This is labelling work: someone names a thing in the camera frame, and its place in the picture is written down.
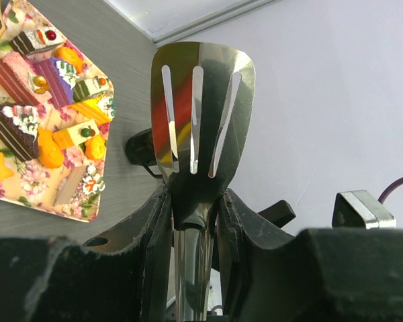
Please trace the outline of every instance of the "decorative tray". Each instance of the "decorative tray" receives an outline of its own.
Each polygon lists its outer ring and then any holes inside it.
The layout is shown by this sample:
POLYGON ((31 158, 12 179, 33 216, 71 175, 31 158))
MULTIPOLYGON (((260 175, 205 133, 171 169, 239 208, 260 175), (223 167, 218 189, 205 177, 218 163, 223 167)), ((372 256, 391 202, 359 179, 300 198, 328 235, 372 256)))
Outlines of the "decorative tray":
POLYGON ((110 80, 25 0, 0 37, 0 200, 90 222, 97 217, 110 80))

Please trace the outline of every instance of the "black plastic part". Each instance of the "black plastic part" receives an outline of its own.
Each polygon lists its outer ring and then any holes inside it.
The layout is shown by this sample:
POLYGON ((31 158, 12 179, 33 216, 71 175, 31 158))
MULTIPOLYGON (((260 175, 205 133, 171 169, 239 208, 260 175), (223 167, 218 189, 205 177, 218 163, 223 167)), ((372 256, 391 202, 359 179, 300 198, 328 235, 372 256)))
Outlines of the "black plastic part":
POLYGON ((266 218, 276 227, 282 228, 287 225, 291 220, 296 218, 294 210, 291 205, 285 200, 280 200, 276 204, 258 212, 260 216, 266 218))
POLYGON ((403 321, 403 231, 307 229, 294 238, 231 190, 218 219, 231 321, 403 321))
POLYGON ((338 193, 334 202, 333 227, 365 227, 365 222, 360 214, 338 193))
POLYGON ((143 166, 153 178, 163 178, 161 174, 155 174, 149 168, 150 166, 156 166, 152 129, 141 131, 128 139, 125 153, 130 163, 143 166))
POLYGON ((93 247, 0 238, 0 321, 164 321, 170 199, 160 187, 93 247))

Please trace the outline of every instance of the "cake slice illustration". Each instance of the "cake slice illustration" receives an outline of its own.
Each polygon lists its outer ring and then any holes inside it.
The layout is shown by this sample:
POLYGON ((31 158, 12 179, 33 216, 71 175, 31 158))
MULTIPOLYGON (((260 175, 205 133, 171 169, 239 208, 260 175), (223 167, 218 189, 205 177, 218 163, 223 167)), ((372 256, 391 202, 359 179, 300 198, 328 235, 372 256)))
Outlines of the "cake slice illustration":
POLYGON ((33 63, 37 74, 42 75, 50 87, 52 104, 56 109, 73 103, 73 89, 77 80, 76 68, 63 59, 51 57, 33 63))
POLYGON ((40 84, 34 69, 17 52, 10 53, 0 59, 0 85, 17 103, 38 105, 47 102, 52 96, 48 84, 40 84))
POLYGON ((65 150, 72 146, 78 146, 79 144, 98 136, 99 133, 100 131, 95 124, 95 121, 90 119, 89 121, 54 132, 52 134, 52 139, 58 144, 58 147, 61 150, 65 150))
POLYGON ((95 166, 79 166, 69 174, 61 189, 57 192, 54 205, 68 205, 80 202, 90 195, 105 190, 103 177, 95 166))
POLYGON ((13 50, 25 56, 47 52, 55 49, 55 47, 63 42, 61 34, 55 27, 51 26, 23 30, 9 44, 13 50))
POLYGON ((80 114, 94 119, 97 125, 109 123, 115 117, 114 98, 108 95, 73 103, 71 107, 80 114))
POLYGON ((22 162, 39 157, 38 126, 34 106, 0 106, 0 139, 22 162))
POLYGON ((76 83, 73 99, 81 102, 85 99, 92 99, 110 90, 109 80, 106 76, 95 76, 80 80, 76 83))

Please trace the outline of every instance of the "gray metal surface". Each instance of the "gray metal surface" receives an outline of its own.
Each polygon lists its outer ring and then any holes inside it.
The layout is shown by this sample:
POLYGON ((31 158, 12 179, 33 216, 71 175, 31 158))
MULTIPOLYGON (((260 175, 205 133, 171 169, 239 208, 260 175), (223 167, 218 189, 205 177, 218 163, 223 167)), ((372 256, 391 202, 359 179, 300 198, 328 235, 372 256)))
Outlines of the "gray metal surface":
POLYGON ((80 243, 115 225, 149 198, 158 182, 128 163, 123 146, 150 127, 150 65, 155 45, 101 0, 33 0, 60 31, 114 82, 117 117, 105 163, 99 217, 79 223, 0 201, 0 236, 66 235, 80 243))
POLYGON ((169 44, 159 49, 152 63, 154 150, 172 194, 177 230, 177 321, 206 319, 213 246, 210 228, 216 201, 242 155, 254 85, 252 60, 227 46, 169 44), (233 82, 236 74, 238 83, 233 82))

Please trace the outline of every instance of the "floral tray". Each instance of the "floral tray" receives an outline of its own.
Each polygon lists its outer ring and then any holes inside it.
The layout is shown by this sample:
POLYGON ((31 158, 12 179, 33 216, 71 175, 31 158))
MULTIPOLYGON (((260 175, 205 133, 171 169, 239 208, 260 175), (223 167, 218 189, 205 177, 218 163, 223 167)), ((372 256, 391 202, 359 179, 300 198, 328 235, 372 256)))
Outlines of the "floral tray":
MULTIPOLYGON (((0 38, 0 58, 13 52, 8 42, 22 30, 32 29, 39 25, 52 25, 36 8, 25 0, 11 0, 3 13, 3 22, 6 30, 0 38)), ((65 38, 65 35, 62 36, 64 38, 62 46, 76 50, 83 59, 83 72, 79 75, 81 78, 104 75, 90 59, 65 38)), ((30 59, 41 61, 50 57, 51 51, 33 54, 30 59)), ((14 100, 0 85, 0 105, 4 102, 14 102, 14 100)), ((57 110, 50 101, 43 105, 38 105, 37 108, 40 126, 51 131, 70 127, 88 120, 68 106, 57 110)), ((107 140, 109 123, 100 125, 99 130, 102 138, 107 140)), ((90 222, 94 220, 99 211, 99 194, 91 195, 70 205, 54 206, 57 191, 65 183, 66 178, 75 167, 94 165, 97 167, 98 173, 103 176, 105 156, 102 160, 92 161, 85 156, 82 149, 83 146, 74 146, 64 150, 63 166, 57 169, 48 169, 37 160, 20 162, 0 140, 0 152, 5 156, 5 164, 15 173, 13 177, 5 179, 0 184, 0 200, 78 221, 90 222)))

